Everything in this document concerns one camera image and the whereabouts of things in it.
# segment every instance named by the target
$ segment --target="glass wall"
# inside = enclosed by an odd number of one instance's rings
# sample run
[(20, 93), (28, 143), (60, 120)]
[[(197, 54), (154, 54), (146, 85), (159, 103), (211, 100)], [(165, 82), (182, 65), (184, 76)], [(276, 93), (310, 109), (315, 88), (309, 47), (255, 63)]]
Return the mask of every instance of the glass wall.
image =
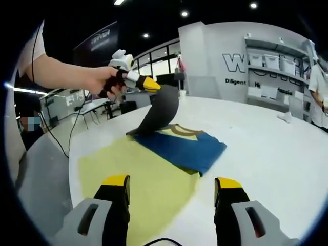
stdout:
[(138, 68), (134, 71), (139, 70), (141, 75), (152, 76), (154, 80), (159, 75), (174, 73), (178, 61), (177, 52), (181, 53), (180, 42), (158, 48), (136, 59)]

